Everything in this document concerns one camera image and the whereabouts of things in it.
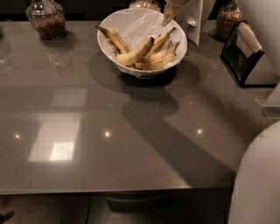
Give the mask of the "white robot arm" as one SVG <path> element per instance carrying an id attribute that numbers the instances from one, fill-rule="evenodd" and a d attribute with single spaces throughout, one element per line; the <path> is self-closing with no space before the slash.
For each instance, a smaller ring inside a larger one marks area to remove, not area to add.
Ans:
<path id="1" fill-rule="evenodd" d="M 280 0 L 237 0 L 280 73 Z M 241 160 L 227 224 L 280 224 L 280 123 L 262 131 Z"/>

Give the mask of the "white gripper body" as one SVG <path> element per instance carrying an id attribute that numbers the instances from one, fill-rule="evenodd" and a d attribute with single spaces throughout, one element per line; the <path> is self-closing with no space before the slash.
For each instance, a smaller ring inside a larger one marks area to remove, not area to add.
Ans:
<path id="1" fill-rule="evenodd" d="M 186 5 L 190 0 L 165 0 L 168 4 L 172 4 L 177 7 Z"/>

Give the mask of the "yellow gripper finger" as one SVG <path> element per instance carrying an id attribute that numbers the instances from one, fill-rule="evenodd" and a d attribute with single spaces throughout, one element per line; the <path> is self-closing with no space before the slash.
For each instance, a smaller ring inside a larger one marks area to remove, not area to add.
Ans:
<path id="1" fill-rule="evenodd" d="M 164 19 L 161 25 L 166 27 L 180 13 L 182 7 L 183 5 L 167 3 L 164 7 Z"/>

